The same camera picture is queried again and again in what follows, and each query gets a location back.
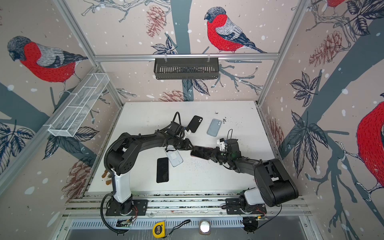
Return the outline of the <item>round silver puck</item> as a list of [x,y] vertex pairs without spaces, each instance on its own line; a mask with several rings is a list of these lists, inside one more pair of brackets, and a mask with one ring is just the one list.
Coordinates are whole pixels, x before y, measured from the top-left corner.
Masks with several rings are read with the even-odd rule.
[[199,222],[199,233],[201,235],[209,235],[211,233],[211,223],[207,220]]

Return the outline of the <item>black phone case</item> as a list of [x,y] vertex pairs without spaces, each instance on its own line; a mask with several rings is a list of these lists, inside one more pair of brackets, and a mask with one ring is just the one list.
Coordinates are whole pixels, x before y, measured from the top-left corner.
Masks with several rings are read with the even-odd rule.
[[195,133],[199,128],[203,118],[200,116],[194,116],[190,123],[188,124],[186,130],[191,133]]

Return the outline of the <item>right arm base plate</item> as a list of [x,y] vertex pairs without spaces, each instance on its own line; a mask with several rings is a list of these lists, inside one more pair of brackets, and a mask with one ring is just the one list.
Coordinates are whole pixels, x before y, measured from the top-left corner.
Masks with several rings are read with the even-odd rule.
[[236,198],[225,199],[225,203],[221,205],[221,208],[223,210],[226,210],[228,215],[267,214],[265,204],[249,205],[248,203],[241,202],[239,199]]

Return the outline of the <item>light blue phone case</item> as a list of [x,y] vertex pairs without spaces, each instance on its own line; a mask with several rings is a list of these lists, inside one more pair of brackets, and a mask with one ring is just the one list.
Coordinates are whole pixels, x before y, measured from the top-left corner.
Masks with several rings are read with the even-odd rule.
[[222,123],[223,122],[221,120],[212,119],[210,126],[207,130],[207,135],[209,135],[211,137],[216,137],[219,133],[221,126],[222,126]]

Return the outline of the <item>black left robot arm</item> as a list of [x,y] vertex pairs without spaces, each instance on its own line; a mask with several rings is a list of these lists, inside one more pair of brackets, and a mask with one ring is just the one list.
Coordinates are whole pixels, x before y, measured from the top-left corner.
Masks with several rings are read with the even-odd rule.
[[108,147],[104,155],[104,166],[112,176],[112,197],[117,203],[123,204],[132,197],[130,185],[123,184],[123,179],[134,167],[139,153],[168,146],[180,151],[190,151],[193,148],[188,138],[172,134],[168,130],[156,130],[150,135],[123,133]]

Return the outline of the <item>salmon pink phone case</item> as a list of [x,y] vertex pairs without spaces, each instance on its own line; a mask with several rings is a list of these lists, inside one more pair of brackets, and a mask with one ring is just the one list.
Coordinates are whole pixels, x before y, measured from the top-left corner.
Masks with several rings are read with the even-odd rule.
[[200,159],[204,159],[204,160],[210,159],[208,151],[204,148],[202,148],[202,149],[196,148],[196,149],[191,150],[191,156],[196,157],[196,158],[200,158]]

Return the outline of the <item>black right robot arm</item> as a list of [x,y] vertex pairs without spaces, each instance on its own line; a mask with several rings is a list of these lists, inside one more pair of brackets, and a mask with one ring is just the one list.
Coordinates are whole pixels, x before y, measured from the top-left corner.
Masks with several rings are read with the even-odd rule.
[[194,146],[191,156],[211,160],[236,173],[254,177],[260,197],[269,207],[297,199],[299,191],[278,159],[268,161],[244,157],[237,139],[220,139],[218,147]]

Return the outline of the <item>yellow tape measure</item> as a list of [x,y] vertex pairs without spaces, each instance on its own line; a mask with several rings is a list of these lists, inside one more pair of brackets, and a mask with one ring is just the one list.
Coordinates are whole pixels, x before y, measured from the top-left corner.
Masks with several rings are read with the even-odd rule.
[[165,222],[155,223],[155,225],[153,227],[153,236],[156,239],[160,239],[160,238],[165,238],[166,237]]

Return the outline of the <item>black wall basket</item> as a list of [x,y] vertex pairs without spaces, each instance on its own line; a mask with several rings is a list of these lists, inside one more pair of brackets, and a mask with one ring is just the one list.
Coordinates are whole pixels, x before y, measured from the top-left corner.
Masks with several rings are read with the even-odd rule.
[[156,59],[154,74],[157,80],[214,80],[219,77],[219,59]]

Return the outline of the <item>small circuit board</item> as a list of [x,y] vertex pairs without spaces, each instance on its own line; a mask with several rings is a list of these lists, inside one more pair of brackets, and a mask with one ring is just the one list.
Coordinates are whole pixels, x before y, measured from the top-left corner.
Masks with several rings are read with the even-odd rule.
[[116,223],[117,228],[130,228],[133,224],[132,220],[118,220]]

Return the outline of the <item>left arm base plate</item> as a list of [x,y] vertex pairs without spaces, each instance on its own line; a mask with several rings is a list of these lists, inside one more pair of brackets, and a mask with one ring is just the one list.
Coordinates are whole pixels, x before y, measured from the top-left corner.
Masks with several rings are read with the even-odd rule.
[[106,216],[145,216],[148,202],[148,200],[127,200],[119,203],[112,198],[107,202]]

